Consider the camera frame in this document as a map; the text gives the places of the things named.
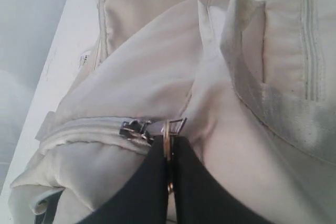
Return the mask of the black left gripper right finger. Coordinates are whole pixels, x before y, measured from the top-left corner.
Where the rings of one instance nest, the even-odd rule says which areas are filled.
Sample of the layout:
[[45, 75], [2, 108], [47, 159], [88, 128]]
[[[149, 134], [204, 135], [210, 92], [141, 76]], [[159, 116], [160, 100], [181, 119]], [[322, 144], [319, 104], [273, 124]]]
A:
[[271, 223], [223, 188], [185, 137], [172, 138], [172, 172], [177, 223]]

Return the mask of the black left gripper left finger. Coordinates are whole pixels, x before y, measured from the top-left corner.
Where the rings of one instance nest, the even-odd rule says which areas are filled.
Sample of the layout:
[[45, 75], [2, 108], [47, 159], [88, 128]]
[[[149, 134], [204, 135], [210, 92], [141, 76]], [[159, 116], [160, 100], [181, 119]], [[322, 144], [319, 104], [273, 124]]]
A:
[[166, 223], [168, 204], [163, 137], [127, 183], [90, 215], [91, 223]]

